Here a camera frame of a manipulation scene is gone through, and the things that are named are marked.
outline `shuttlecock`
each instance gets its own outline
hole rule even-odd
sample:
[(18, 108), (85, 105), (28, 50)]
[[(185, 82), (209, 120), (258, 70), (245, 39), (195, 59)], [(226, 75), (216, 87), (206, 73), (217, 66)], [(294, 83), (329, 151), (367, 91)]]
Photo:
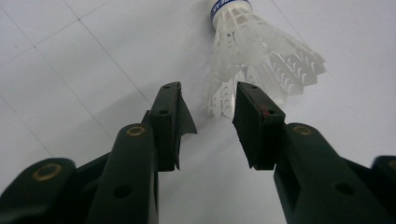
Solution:
[(320, 55), (252, 13), (248, 0), (209, 2), (216, 37), (208, 110), (215, 117), (233, 117), (238, 81), (260, 87), (280, 105), (326, 71)]

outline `black plastic part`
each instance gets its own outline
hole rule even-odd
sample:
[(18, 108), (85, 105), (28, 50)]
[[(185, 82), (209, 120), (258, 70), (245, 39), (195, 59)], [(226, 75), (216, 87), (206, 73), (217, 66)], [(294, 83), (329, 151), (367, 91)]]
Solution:
[(143, 118), (155, 133), (158, 148), (158, 171), (179, 169), (181, 136), (197, 133), (189, 109), (181, 96), (180, 82), (166, 84), (160, 88), (154, 104)]
[(288, 223), (393, 223), (316, 129), (289, 124), (282, 144), (275, 181)]
[(68, 159), (47, 159), (25, 169), (2, 194), (0, 223), (38, 223), (49, 218), (75, 170)]
[(151, 127), (121, 129), (85, 223), (158, 223), (155, 169)]
[(256, 170), (273, 170), (285, 113), (257, 86), (238, 82), (233, 125)]

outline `white surface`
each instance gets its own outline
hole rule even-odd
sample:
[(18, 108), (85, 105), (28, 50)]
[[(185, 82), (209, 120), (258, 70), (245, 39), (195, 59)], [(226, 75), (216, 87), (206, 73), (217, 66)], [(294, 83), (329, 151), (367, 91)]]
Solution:
[[(182, 170), (160, 174), (161, 223), (285, 223), (272, 172), (249, 170), (231, 121), (205, 112), (214, 38), (205, 0), (66, 2), (0, 1), (0, 191), (50, 155), (81, 165), (106, 153), (116, 130), (178, 80), (199, 134), (183, 138)], [(327, 61), (330, 74), (289, 98), (287, 122), (316, 127), (366, 166), (395, 155), (396, 3), (251, 4)]]

